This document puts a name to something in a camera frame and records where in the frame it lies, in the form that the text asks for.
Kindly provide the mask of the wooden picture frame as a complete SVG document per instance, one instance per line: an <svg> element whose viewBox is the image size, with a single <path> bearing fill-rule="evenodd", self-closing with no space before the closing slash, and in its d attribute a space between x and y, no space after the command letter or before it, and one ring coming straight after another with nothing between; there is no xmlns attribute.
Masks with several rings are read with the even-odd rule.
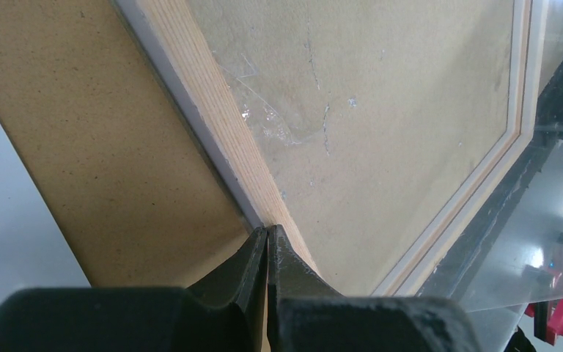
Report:
<svg viewBox="0 0 563 352"><path fill-rule="evenodd" d="M116 6L215 164L247 222L253 227L283 226L293 249L320 274L259 145L240 115L189 2L118 1ZM480 168L455 192L417 242L371 293L373 295L417 293L531 141L548 3L517 2L511 86L515 100L509 104L512 116L508 119L507 135L490 149Z"/></svg>

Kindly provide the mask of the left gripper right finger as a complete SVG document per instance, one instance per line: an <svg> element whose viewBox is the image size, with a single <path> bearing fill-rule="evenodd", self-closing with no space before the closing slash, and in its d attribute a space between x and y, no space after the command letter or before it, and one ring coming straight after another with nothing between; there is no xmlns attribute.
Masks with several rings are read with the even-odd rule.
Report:
<svg viewBox="0 0 563 352"><path fill-rule="evenodd" d="M268 237L267 338L272 351L480 351L468 316L435 297L347 297L293 249Z"/></svg>

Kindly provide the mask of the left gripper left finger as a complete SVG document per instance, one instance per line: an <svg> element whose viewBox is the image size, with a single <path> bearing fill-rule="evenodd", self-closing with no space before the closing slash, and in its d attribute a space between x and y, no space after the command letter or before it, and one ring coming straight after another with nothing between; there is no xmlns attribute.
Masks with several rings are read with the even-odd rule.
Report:
<svg viewBox="0 0 563 352"><path fill-rule="evenodd" d="M190 287L34 288L0 305L0 351L258 351L266 229Z"/></svg>

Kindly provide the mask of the printed photo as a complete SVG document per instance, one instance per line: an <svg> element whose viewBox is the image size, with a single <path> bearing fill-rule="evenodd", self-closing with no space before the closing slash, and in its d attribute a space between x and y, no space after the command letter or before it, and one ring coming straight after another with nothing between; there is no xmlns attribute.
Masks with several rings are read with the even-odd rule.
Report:
<svg viewBox="0 0 563 352"><path fill-rule="evenodd" d="M87 287L67 244L0 123L0 304L29 287Z"/></svg>

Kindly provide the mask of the clear glass pane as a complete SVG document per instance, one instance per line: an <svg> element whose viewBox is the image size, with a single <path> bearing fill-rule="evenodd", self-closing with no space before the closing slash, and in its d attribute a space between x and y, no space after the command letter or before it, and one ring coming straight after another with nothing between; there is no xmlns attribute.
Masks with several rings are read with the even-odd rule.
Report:
<svg viewBox="0 0 563 352"><path fill-rule="evenodd" d="M190 1L324 280L366 296L507 135L517 1Z"/></svg>

